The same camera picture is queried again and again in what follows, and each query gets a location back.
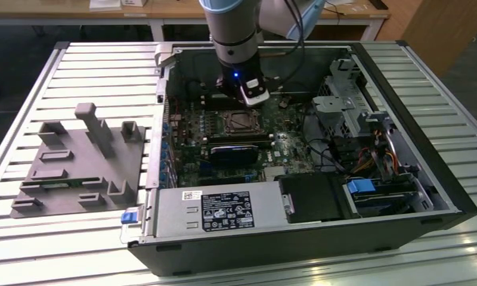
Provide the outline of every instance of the barcode sticker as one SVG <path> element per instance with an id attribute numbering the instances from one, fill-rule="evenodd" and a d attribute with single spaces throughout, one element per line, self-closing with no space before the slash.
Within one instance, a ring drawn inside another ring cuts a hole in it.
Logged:
<path id="1" fill-rule="evenodd" d="M 201 200 L 202 191 L 185 191 L 182 192 L 182 201 Z"/>

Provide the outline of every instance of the warning label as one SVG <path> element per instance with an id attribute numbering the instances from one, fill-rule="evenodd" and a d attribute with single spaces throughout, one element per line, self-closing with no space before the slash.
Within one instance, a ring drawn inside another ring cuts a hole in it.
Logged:
<path id="1" fill-rule="evenodd" d="M 204 231 L 254 227 L 249 192 L 229 192 L 201 196 Z"/>

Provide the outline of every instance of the black plastic cover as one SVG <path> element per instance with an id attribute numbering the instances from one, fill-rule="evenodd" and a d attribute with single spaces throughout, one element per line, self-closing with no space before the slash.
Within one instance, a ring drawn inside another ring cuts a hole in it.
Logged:
<path id="1" fill-rule="evenodd" d="M 352 219 L 341 178 L 334 173 L 282 175 L 278 186 L 294 210 L 286 215 L 289 223 Z"/>

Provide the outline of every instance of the red wire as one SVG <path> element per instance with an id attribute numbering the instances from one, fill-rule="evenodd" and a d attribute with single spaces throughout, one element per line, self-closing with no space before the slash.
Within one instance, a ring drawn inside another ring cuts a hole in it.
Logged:
<path id="1" fill-rule="evenodd" d="M 361 160 L 362 160 L 362 152 L 364 152 L 365 150 L 369 150 L 369 148 L 365 147 L 365 148 L 362 148 L 362 150 L 360 150 L 360 152 L 358 152 L 358 163 L 357 163 L 357 165 L 360 165 L 360 162 L 361 162 Z"/>

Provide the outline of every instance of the wooden table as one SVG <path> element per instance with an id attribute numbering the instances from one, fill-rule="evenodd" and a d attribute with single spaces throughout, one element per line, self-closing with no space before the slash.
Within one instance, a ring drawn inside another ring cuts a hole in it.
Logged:
<path id="1" fill-rule="evenodd" d="M 146 24 L 153 39 L 165 40 L 162 26 L 206 24 L 198 0 L 149 0 L 144 7 L 90 12 L 89 0 L 0 0 L 0 25 L 120 25 Z M 377 10 L 368 0 L 337 6 L 338 15 L 324 11 L 317 25 L 365 26 L 361 40 L 374 40 L 388 10 Z"/>

